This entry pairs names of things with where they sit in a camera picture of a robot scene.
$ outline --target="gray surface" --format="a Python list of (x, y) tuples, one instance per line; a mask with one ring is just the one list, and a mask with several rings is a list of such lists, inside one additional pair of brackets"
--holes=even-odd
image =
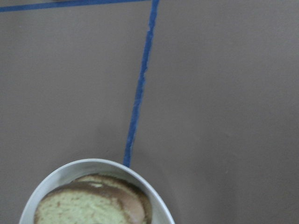
[[(121, 162), (150, 3), (0, 14), (1, 223)], [(180, 224), (299, 222), (299, 3), (162, 0), (132, 168)]]

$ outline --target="vertical blue tape strip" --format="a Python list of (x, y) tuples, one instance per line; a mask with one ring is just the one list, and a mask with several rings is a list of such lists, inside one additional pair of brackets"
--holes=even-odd
[(123, 3), (123, 2), (132, 2), (132, 1), (148, 1), (148, 0), (71, 0), (71, 1), (59, 1), (59, 2), (46, 2), (46, 3), (19, 5), (19, 6), (0, 7), (0, 13), (44, 9), (44, 8), (90, 6), (90, 5)]
[(132, 149), (133, 149), (136, 130), (138, 126), (140, 106), (142, 103), (143, 90), (145, 85), (145, 72), (148, 68), (150, 50), (151, 50), (152, 40), (154, 37), (154, 28), (156, 23), (158, 4), (159, 4), (159, 0), (152, 0), (151, 12), (149, 16), (149, 30), (147, 32), (146, 42), (143, 50), (141, 69), (139, 73), (138, 84), (137, 84), (137, 89), (135, 94), (135, 101), (134, 101), (134, 106), (133, 106), (133, 111), (131, 116), (130, 127), (128, 131), (125, 155), (123, 158), (123, 164), (127, 167), (130, 167), (131, 164)]

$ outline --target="horizontal blue tape strip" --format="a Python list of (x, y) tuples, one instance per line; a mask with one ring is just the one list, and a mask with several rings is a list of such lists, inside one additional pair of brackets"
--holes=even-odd
[(23, 11), (23, 10), (34, 10), (44, 8), (58, 8), (58, 7), (72, 7), (72, 6), (89, 6), (89, 5), (100, 5), (100, 4), (111, 4), (111, 3), (123, 3), (133, 1), (149, 1), (149, 0), (72, 0), (72, 1), (59, 1), (59, 2), (48, 2), (48, 3), (37, 3), (20, 6), (6, 6), (0, 7), (0, 13), (12, 12), (12, 11)]

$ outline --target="bowl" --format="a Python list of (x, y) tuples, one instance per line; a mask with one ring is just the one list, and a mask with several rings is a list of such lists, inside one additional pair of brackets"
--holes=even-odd
[(165, 203), (154, 188), (132, 169), (114, 161), (84, 159), (68, 163), (47, 176), (35, 189), (23, 210), (19, 224), (33, 224), (34, 213), (41, 199), (51, 190), (84, 175), (100, 173), (126, 180), (149, 197), (152, 205), (152, 224), (175, 224)]

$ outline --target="blue tape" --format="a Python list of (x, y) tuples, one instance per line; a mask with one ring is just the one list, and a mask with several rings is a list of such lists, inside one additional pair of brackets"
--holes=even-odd
[(132, 149), (135, 140), (135, 135), (138, 126), (138, 120), (140, 115), (140, 106), (142, 103), (143, 97), (143, 90), (145, 85), (145, 72), (148, 68), (148, 61), (150, 56), (150, 50), (152, 45), (152, 40), (154, 37), (154, 28), (156, 23), (157, 17), (157, 10), (158, 10), (159, 0), (152, 0), (151, 12), (149, 16), (149, 30), (146, 35), (145, 46), (143, 50), (142, 62), (141, 62), (141, 69), (138, 78), (138, 84), (135, 94), (135, 101), (131, 116), (130, 127), (128, 131), (128, 138), (126, 143), (125, 155), (123, 158), (123, 164), (127, 167), (130, 167), (131, 164), (131, 156), (132, 156)]
[(149, 0), (72, 0), (72, 1), (59, 1), (59, 2), (48, 2), (48, 3), (37, 3), (20, 6), (7, 6), (0, 7), (0, 13), (12, 12), (12, 11), (23, 11), (23, 10), (34, 10), (44, 8), (58, 8), (58, 7), (72, 7), (72, 6), (89, 6), (89, 5), (100, 5), (100, 4), (111, 4), (111, 3), (123, 3), (132, 1), (149, 1)]

